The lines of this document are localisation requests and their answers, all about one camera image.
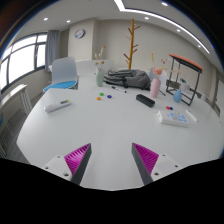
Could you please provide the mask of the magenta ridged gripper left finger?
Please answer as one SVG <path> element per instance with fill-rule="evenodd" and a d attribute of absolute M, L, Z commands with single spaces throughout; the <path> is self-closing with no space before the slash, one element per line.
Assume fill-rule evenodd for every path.
<path fill-rule="evenodd" d="M 91 144 L 88 143 L 64 157 L 72 173 L 71 181 L 76 185 L 79 185 L 82 181 L 91 153 Z"/>

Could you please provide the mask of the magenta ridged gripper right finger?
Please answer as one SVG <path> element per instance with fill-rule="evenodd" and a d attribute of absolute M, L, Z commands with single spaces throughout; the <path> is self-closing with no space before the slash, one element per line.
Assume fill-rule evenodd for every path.
<path fill-rule="evenodd" d="M 137 143 L 132 144 L 132 155 L 140 173 L 144 185 L 153 182 L 151 173 L 159 158 L 159 155 L 150 149 Z"/>

